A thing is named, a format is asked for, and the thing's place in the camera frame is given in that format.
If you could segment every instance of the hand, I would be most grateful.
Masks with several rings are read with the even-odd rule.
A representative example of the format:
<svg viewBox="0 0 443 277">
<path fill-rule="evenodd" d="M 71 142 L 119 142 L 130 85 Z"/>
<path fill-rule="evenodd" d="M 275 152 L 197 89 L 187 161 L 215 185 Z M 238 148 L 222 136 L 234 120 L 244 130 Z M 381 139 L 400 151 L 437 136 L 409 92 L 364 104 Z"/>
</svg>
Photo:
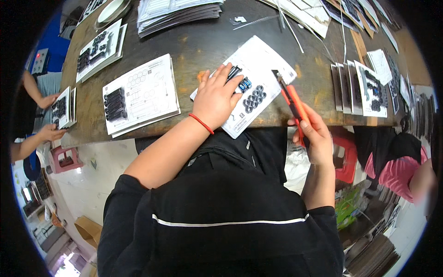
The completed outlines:
<svg viewBox="0 0 443 277">
<path fill-rule="evenodd" d="M 39 105 L 39 107 L 42 109 L 46 109 L 47 107 L 51 106 L 54 103 L 54 101 L 57 99 L 57 97 L 59 97 L 59 95 L 60 94 L 52 94 L 50 96 L 46 96 L 40 99 L 37 105 Z"/>
<path fill-rule="evenodd" d="M 329 134 L 329 130 L 326 124 L 323 122 L 321 116 L 316 113 L 311 107 L 303 103 L 303 107 L 311 121 L 311 125 L 302 120 L 300 122 L 300 127 L 303 134 L 309 139 L 310 146 L 308 149 L 309 161 L 314 165 L 321 165 L 326 167 L 334 167 L 332 161 L 332 139 Z M 288 120 L 288 125 L 295 125 L 295 120 Z M 292 141 L 299 145 L 300 134 L 297 130 L 292 138 Z"/>
<path fill-rule="evenodd" d="M 43 126 L 40 132 L 37 133 L 37 135 L 40 136 L 42 141 L 59 140 L 66 133 L 67 129 L 56 130 L 56 128 L 56 124 L 46 124 L 45 126 Z"/>
<path fill-rule="evenodd" d="M 228 63 L 227 66 L 220 65 L 211 78 L 209 78 L 210 72 L 207 70 L 194 99 L 192 113 L 213 130 L 220 127 L 229 118 L 243 95 L 233 95 L 235 88 L 243 79 L 243 75 L 238 75 L 226 83 L 231 67 L 231 63 Z"/>
</svg>

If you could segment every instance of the pink shirt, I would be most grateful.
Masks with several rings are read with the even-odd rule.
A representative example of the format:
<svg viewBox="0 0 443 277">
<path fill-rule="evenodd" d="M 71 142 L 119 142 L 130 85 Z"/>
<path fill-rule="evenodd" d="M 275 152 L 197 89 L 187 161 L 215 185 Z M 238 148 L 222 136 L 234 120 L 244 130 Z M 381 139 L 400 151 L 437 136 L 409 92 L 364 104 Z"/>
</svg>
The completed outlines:
<svg viewBox="0 0 443 277">
<path fill-rule="evenodd" d="M 426 150 L 421 147 L 421 164 L 427 160 Z M 404 156 L 396 160 L 389 161 L 385 168 L 381 171 L 378 183 L 388 187 L 397 195 L 403 197 L 407 201 L 414 203 L 412 193 L 408 188 L 408 182 L 414 175 L 420 164 L 409 156 Z M 368 162 L 365 166 L 365 172 L 372 179 L 375 178 L 374 164 L 372 153 L 369 155 Z"/>
</svg>

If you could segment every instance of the cardboard box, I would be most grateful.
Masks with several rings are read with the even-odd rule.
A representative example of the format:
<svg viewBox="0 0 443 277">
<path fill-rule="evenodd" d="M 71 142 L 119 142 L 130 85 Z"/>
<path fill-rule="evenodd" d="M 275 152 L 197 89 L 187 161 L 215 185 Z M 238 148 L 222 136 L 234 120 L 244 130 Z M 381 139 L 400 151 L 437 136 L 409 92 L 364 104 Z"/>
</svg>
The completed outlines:
<svg viewBox="0 0 443 277">
<path fill-rule="evenodd" d="M 82 238 L 87 243 L 92 245 L 95 249 L 97 249 L 98 242 L 100 241 L 102 226 L 85 217 L 84 215 L 82 217 L 79 217 L 74 222 L 74 225 Z"/>
</svg>

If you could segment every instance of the red plastic stool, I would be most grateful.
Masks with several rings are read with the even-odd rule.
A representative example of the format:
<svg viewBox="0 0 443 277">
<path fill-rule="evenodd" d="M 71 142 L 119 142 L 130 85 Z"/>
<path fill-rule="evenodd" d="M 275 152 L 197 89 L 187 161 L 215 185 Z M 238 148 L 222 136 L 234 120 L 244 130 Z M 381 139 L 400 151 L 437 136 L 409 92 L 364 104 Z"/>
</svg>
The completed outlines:
<svg viewBox="0 0 443 277">
<path fill-rule="evenodd" d="M 72 152 L 72 158 L 66 155 L 66 152 Z M 58 160 L 58 156 L 63 154 L 65 158 L 63 160 Z M 82 161 L 78 158 L 77 148 L 67 148 L 62 149 L 61 146 L 51 150 L 51 155 L 49 155 L 49 164 L 51 166 L 52 172 L 57 174 L 65 172 L 75 168 L 81 168 L 83 166 Z"/>
<path fill-rule="evenodd" d="M 346 138 L 332 136 L 335 145 L 345 149 L 343 156 L 343 168 L 335 169 L 335 178 L 352 184 L 354 182 L 355 165 L 357 163 L 357 147 L 354 142 Z"/>
</svg>

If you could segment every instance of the orange utility knife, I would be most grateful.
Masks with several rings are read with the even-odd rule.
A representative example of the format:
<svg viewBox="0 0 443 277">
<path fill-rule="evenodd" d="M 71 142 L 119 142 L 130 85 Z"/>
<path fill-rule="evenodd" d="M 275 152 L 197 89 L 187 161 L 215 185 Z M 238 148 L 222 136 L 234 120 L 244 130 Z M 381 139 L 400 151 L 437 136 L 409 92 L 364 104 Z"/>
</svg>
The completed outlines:
<svg viewBox="0 0 443 277">
<path fill-rule="evenodd" d="M 306 120 L 306 122 L 311 124 L 309 118 L 307 117 L 306 111 L 303 108 L 302 102 L 297 92 L 295 91 L 294 86 L 286 85 L 286 83 L 283 80 L 283 77 L 278 72 L 278 70 L 272 70 L 272 73 L 277 78 L 278 83 L 280 83 L 280 86 L 282 87 L 281 94 L 283 95 L 284 99 L 286 100 L 286 103 L 289 105 L 289 108 L 291 109 L 292 114 L 294 115 L 295 123 L 299 128 L 300 145 L 305 148 L 309 148 L 309 139 L 303 135 L 303 131 L 300 128 L 300 122 L 302 120 Z"/>
</svg>

